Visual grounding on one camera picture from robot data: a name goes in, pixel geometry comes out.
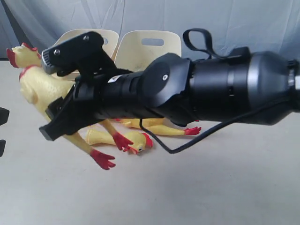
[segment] white table surface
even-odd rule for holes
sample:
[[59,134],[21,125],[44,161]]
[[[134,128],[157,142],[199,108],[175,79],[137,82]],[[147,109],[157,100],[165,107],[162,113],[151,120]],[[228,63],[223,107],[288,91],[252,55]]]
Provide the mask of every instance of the white table surface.
[[[45,121],[20,94],[19,72],[0,62],[0,106],[10,110],[0,127],[0,225],[300,224],[299,115],[231,125],[176,155],[157,144],[142,156],[102,147],[117,164],[104,171],[40,134]],[[189,139],[162,140],[175,148]]]

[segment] white backdrop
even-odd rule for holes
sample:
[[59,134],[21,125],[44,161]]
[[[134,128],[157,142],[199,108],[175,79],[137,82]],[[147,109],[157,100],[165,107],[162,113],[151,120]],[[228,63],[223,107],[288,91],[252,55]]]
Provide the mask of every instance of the white backdrop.
[[[168,30],[182,36],[189,28],[211,31],[218,53],[248,45],[288,58],[300,56],[296,0],[5,0],[32,44],[52,45],[77,28],[109,29],[122,37],[132,30]],[[203,46],[200,34],[193,38]],[[183,46],[184,57],[199,57]]]

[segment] black strap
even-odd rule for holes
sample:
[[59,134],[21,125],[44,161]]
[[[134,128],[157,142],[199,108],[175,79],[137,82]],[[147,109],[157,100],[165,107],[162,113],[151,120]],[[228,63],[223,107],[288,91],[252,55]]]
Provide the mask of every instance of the black strap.
[[[204,41],[205,41],[205,47],[206,49],[199,49],[196,48],[190,41],[189,39],[189,34],[191,31],[196,31],[196,32],[200,32],[203,34],[204,36]],[[215,53],[215,51],[213,50],[213,46],[212,46],[212,36],[211,33],[208,30],[205,29],[201,29],[201,28],[192,28],[192,29],[188,29],[183,33],[183,41],[186,44],[186,46],[192,50],[192,51],[198,51],[198,52],[203,52],[209,55],[208,59],[211,59],[212,56],[220,59],[220,60],[224,60],[227,59],[226,56],[220,56],[218,54]]]

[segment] white label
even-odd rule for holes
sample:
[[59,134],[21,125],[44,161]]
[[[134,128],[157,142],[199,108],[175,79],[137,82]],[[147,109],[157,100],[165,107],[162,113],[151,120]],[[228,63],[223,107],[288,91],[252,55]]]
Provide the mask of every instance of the white label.
[[118,80],[119,77],[121,77],[123,75],[117,75],[117,76],[113,76],[109,81],[108,83],[113,83],[113,82],[116,82]]

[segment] chair backrest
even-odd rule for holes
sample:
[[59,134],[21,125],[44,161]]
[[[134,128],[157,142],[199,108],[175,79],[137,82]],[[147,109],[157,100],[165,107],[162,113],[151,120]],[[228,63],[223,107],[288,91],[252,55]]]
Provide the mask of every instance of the chair backrest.
[[115,56],[118,68],[137,72],[166,53],[181,56],[181,39],[169,31],[135,30],[124,35]]
[[[66,41],[70,38],[83,34],[85,32],[95,31],[104,39],[104,45],[102,46],[103,50],[107,53],[112,60],[114,60],[114,56],[116,53],[116,49],[119,42],[119,35],[117,32],[113,30],[102,30],[102,29],[76,29],[70,30],[64,33],[55,43],[53,46],[60,44],[63,41]],[[65,76],[63,79],[74,80],[79,75],[78,71],[74,71],[73,73]]]

